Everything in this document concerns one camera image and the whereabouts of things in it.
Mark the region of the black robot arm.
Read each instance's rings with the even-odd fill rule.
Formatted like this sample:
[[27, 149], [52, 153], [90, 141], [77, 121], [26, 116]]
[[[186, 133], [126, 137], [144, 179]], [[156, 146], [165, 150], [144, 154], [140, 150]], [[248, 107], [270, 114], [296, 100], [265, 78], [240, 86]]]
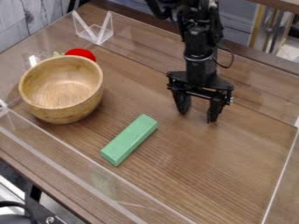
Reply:
[[222, 38], [218, 0], [144, 0], [150, 12], [160, 19], [173, 19], [184, 43], [184, 71], [166, 73], [166, 88], [178, 112], [184, 115], [192, 97], [209, 101], [206, 123], [214, 123], [232, 101], [233, 85], [217, 75], [217, 50]]

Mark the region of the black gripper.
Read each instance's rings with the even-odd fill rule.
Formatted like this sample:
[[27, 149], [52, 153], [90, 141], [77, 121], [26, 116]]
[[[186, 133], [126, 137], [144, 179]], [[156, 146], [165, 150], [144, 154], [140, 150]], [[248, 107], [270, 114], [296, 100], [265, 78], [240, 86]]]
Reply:
[[166, 78], [166, 87], [172, 91], [178, 113], [185, 115], [192, 104], [192, 96], [200, 97], [209, 100], [206, 123], [214, 123], [224, 106], [232, 103], [233, 85], [216, 74], [206, 77], [198, 75], [190, 80], [184, 71], [173, 71], [166, 73]]

